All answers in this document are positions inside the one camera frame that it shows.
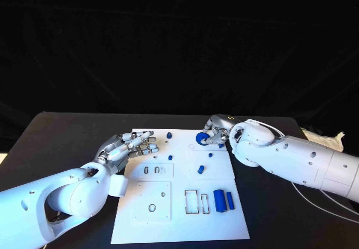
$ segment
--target oval hole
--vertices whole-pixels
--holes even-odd
[[[22,200],[22,207],[24,207],[25,211],[28,211],[28,209],[29,209],[28,202],[29,202],[29,200],[27,200],[27,199]]]
[[[156,210],[156,206],[155,206],[155,204],[151,204],[151,205],[149,205],[149,211],[151,211],[151,212],[155,212],[155,210]]]

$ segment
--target black table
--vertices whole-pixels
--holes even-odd
[[[143,127],[202,129],[208,118],[210,116],[41,113],[0,164],[0,191],[81,167],[93,161],[100,145],[113,134]],[[286,135],[306,138],[295,119],[251,118],[277,127]],[[250,240],[112,245],[119,198],[109,196],[100,213],[68,231],[47,248],[358,247],[359,224],[319,210],[299,195],[289,181],[266,172],[262,167],[251,168],[243,165],[233,153],[230,155]],[[299,189],[318,205],[359,220],[357,215],[324,197],[319,190],[305,186],[299,186]],[[350,204],[345,198],[338,199],[344,204]]]

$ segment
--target white robotic arm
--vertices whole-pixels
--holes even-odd
[[[198,142],[223,144],[228,139],[233,153],[244,165],[262,166],[292,182],[359,202],[359,158],[283,133],[276,137],[262,124],[251,119],[240,122],[231,116],[214,115]],[[214,137],[205,133],[211,128]]]
[[[159,151],[153,131],[116,135],[94,161],[0,192],[0,248],[41,248],[102,210],[107,195],[123,197],[129,179],[116,175],[129,158]],[[45,202],[67,219],[47,218]]]

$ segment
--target robotic hand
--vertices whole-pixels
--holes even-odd
[[[129,179],[116,175],[129,158],[159,151],[153,131],[116,135],[94,161],[0,192],[0,248],[41,248],[102,210],[107,195],[123,197]],[[48,221],[45,202],[68,218]]]
[[[280,137],[266,126],[277,131]],[[210,129],[214,137],[205,133]],[[197,141],[208,145],[224,144],[227,140],[244,165],[262,166],[292,182],[359,202],[358,157],[312,141],[285,136],[280,130],[253,119],[241,122],[228,115],[213,115]]]

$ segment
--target black curtain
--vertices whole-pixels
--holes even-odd
[[[263,15],[192,1],[0,7],[0,150],[53,111],[290,116],[324,135],[344,130],[357,152],[352,10]]]

